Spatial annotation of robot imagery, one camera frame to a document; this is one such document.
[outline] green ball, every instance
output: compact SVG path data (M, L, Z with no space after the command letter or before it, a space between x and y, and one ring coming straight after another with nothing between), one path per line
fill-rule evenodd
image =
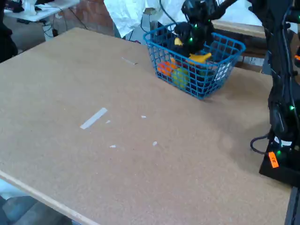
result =
M180 88L185 88L189 82L188 71L183 68L178 68L172 72L173 83Z

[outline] toy fruit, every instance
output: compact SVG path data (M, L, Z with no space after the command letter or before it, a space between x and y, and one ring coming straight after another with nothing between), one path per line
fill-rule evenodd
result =
M185 88L189 82L188 71L184 68L178 68L172 72L173 83L179 86L180 88Z
M166 76L171 76L171 73L177 66L170 62L161 62L157 65L157 70Z

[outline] white sheet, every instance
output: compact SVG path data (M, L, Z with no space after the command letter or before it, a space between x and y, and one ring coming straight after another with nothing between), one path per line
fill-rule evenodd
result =
M183 2L184 0L162 0L166 12L177 22L186 20L181 12ZM171 20L161 10L159 0L105 0L104 3L121 37L140 25L146 8L155 9L155 14L151 17L153 20L159 21L164 25L171 23ZM235 2L226 10L221 20L261 26L260 20L248 10L250 5L246 0ZM298 32L296 24L291 24L291 29L296 33Z

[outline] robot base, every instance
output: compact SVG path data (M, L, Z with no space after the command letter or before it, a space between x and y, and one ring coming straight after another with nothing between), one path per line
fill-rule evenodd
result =
M273 168L268 153L277 152L277 147L269 141L267 154L264 156L259 173L280 182L300 188L300 151L289 150L284 158L277 157L279 167Z

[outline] cork board surface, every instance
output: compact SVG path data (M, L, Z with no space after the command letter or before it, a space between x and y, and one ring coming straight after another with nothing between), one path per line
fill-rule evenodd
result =
M290 187L249 148L270 88L235 68L199 101L145 46L74 29L0 65L0 177L82 224L282 225Z

